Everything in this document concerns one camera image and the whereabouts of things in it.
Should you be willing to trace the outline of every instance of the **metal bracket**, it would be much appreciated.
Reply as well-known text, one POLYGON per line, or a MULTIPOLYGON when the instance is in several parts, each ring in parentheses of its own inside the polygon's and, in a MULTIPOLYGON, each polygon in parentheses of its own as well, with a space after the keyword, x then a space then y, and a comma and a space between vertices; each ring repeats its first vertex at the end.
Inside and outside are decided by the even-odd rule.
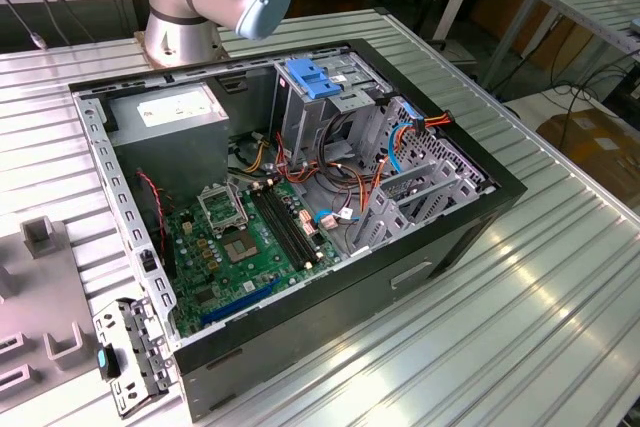
MULTIPOLYGON (((148 298, 118 299, 93 318, 103 349, 115 353, 118 375, 107 381, 122 419, 168 392, 172 359, 163 359, 166 341, 148 298)), ((104 358, 99 351, 101 370, 104 358)))

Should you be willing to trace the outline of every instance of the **blue connector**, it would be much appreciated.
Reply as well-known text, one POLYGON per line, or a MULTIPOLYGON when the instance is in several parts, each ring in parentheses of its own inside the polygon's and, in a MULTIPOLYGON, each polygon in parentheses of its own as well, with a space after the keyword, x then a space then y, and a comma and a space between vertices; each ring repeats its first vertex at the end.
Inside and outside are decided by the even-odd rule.
POLYGON ((407 113, 409 118, 411 119, 411 123, 413 123, 413 128, 416 129, 416 132, 422 134, 426 127, 424 125, 424 117, 420 115, 416 109, 414 109, 409 103, 405 100, 401 102, 402 108, 407 113))
POLYGON ((329 80, 324 71, 310 59, 292 59, 285 62, 289 73, 307 91, 312 99, 339 94, 342 88, 329 80))

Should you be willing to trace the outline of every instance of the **blue plastic clip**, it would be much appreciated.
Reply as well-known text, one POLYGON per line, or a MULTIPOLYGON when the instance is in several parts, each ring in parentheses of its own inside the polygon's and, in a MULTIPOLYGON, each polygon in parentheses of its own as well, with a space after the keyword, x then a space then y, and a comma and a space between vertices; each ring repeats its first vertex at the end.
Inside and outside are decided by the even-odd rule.
POLYGON ((287 60, 285 65, 312 99, 329 97, 342 92, 342 88, 331 82, 324 71, 309 59, 287 60))

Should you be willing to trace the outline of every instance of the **slotted aluminum table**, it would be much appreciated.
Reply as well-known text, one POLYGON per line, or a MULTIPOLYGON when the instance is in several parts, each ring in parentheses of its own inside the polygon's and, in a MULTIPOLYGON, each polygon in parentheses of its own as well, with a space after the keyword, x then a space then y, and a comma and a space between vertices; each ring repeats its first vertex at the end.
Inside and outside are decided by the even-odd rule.
MULTIPOLYGON (((390 16, 294 19, 262 43, 222 36, 232 55, 367 39, 528 191, 451 271, 198 425, 616 425, 640 394, 638 217, 390 16)), ((26 52, 0 66, 0 235, 37 215, 63 220, 92 311, 137 295, 65 85, 148 69, 140 47, 26 52)), ((0 415, 188 423, 175 386, 121 422, 97 370, 0 415)))
MULTIPOLYGON (((594 62, 589 63, 593 66, 592 69, 598 66, 597 61, 604 53, 603 47, 606 48, 607 44, 624 54, 640 50, 640 34, 634 34, 629 27, 632 20, 640 18, 640 0, 524 0, 491 58, 489 67, 481 81, 483 87, 486 88, 495 77, 504 56, 513 45, 537 1, 551 7, 551 12, 540 24, 523 52, 523 56, 526 56, 542 41, 558 15, 564 15, 573 20, 602 40, 601 48, 597 49, 593 55, 594 62)), ((636 54, 634 58, 640 60, 640 55, 636 54)))

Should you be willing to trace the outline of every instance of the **side panel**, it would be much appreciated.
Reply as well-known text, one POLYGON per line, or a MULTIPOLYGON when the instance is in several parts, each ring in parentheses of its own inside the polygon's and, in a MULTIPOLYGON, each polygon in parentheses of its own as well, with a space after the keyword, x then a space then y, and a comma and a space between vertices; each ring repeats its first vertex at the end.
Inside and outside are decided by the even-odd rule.
POLYGON ((193 421, 424 285, 479 220, 351 285, 182 377, 193 421))

